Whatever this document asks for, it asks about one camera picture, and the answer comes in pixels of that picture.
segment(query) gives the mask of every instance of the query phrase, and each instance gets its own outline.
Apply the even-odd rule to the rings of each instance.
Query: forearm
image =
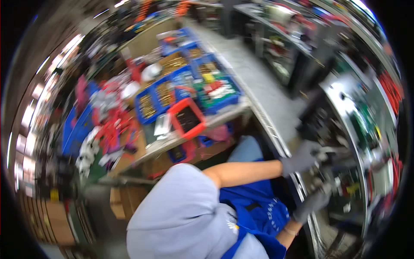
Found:
[[[249,184],[282,175],[279,160],[263,162],[229,162],[207,168],[203,171],[217,187],[232,187]]]
[[[296,237],[296,235],[293,235],[292,233],[288,233],[288,232],[292,231],[292,232],[297,233],[299,232],[299,230],[301,230],[301,228],[302,228],[301,223],[290,220],[285,225],[284,229],[277,234],[276,239],[279,241],[280,244],[282,244],[284,247],[286,247],[286,249],[288,249]]]

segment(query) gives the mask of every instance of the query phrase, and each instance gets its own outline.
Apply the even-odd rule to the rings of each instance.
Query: wristband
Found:
[[[292,236],[297,236],[299,234],[299,232],[295,232],[295,231],[292,231],[292,230],[289,230],[289,229],[286,229],[286,228],[284,228],[283,230],[286,231],[286,233],[288,233],[289,235],[292,235]]]

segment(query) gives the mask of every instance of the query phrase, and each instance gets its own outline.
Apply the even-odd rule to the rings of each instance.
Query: gray work glove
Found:
[[[282,175],[287,178],[293,172],[303,173],[315,165],[314,156],[322,146],[318,142],[304,140],[292,157],[284,157]]]
[[[319,211],[328,205],[331,193],[331,184],[323,184],[315,192],[308,195],[302,204],[298,206],[298,208],[293,212],[293,220],[305,224],[308,220],[308,215],[311,212]]]

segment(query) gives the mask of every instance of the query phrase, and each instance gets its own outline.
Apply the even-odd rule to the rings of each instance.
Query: blue apron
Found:
[[[274,197],[270,180],[222,188],[220,202],[236,210],[239,226],[237,242],[222,259],[234,256],[248,232],[260,241],[270,259],[284,258],[286,248],[275,237],[290,220],[290,216],[287,207]]]

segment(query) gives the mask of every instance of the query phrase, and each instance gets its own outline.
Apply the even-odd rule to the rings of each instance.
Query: red tray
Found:
[[[181,124],[176,117],[176,114],[182,109],[184,109],[185,107],[190,107],[190,109],[193,110],[194,114],[200,120],[200,123],[197,126],[190,129],[186,133],[184,133],[184,130],[181,127]],[[174,128],[178,131],[180,136],[183,138],[186,138],[188,140],[193,139],[206,129],[205,118],[203,116],[203,113],[201,113],[200,109],[197,107],[197,105],[194,103],[194,101],[191,98],[182,99],[178,103],[174,104],[167,112],[171,114],[171,123],[173,124]]]

